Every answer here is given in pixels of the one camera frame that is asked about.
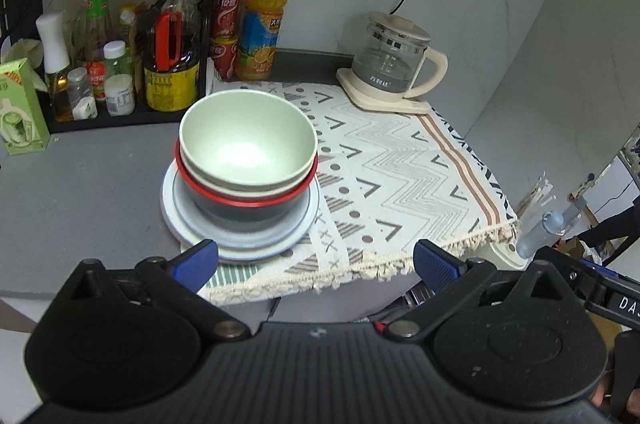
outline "tablecloth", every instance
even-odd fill
[[[420,238],[463,256],[514,237],[517,219],[498,181],[436,111],[364,112],[340,86],[324,84],[213,86],[228,88],[277,94],[307,115],[318,133],[322,195],[308,234],[292,249],[261,263],[220,264],[200,290],[212,303],[407,274]]]

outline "orange bottle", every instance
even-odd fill
[[[287,0],[246,0],[236,59],[236,75],[241,80],[269,77],[286,3]]]

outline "green carton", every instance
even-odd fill
[[[9,155],[43,151],[49,130],[26,58],[0,65],[0,136]]]

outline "yellow label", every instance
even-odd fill
[[[158,112],[178,112],[198,97],[200,64],[181,72],[152,72],[145,68],[146,103]]]

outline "red bottle handle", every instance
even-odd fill
[[[169,34],[171,22],[175,22],[174,57],[169,57]],[[163,12],[156,20],[156,67],[159,72],[168,72],[180,60],[182,52],[182,13]]]

